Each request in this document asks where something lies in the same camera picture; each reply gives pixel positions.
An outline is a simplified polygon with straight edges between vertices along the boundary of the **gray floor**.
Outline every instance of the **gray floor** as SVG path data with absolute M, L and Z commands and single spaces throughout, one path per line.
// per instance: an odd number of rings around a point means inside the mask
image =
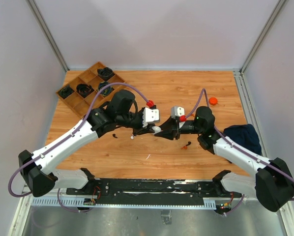
M 95 208 L 71 213 L 58 206 L 32 207 L 23 236 L 284 236 L 279 214 L 258 202 L 228 217 L 212 210 L 174 209 L 165 225 L 160 209 Z

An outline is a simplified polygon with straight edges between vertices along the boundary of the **white panel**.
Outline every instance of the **white panel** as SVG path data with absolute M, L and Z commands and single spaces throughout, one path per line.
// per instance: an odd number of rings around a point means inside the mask
M 0 0 L 0 236 L 7 235 L 18 199 L 7 183 L 18 154 L 43 145 L 64 71 L 24 0 Z M 20 193 L 18 177 L 13 189 Z
M 277 0 L 36 0 L 71 68 L 240 68 Z
M 284 159 L 294 176 L 294 0 L 256 54 L 246 82 L 269 157 Z

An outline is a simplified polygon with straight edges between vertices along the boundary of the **red connector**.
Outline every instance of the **red connector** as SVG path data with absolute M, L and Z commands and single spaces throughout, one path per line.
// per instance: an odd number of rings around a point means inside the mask
M 149 106 L 149 108 L 153 107 L 155 104 L 153 101 L 149 100 L 147 103 L 146 103 L 147 106 Z
M 184 122 L 184 121 L 186 121 L 185 115 L 180 116 L 180 122 Z

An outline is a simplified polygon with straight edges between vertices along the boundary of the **orange object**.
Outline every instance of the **orange object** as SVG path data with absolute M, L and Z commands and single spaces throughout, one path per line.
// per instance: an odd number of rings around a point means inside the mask
M 215 97 L 211 97 L 209 99 L 209 103 L 210 103 L 210 105 L 216 105 L 218 103 L 218 100 Z

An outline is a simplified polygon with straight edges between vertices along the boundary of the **red cap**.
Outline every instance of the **red cap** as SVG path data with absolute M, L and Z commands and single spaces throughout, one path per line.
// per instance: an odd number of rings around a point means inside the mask
M 149 101 L 146 103 L 146 105 L 149 106 L 149 108 L 150 108 L 150 107 L 153 107 L 155 104 L 154 104 L 153 101 L 149 100 Z
M 186 117 L 185 117 L 185 115 L 180 116 L 180 121 L 181 121 L 181 122 L 186 121 Z
M 211 97 L 211 98 L 209 99 L 209 103 L 210 103 L 211 105 L 216 105 L 216 104 L 218 103 L 218 100 L 217 100 L 217 98 L 215 98 L 215 97 Z

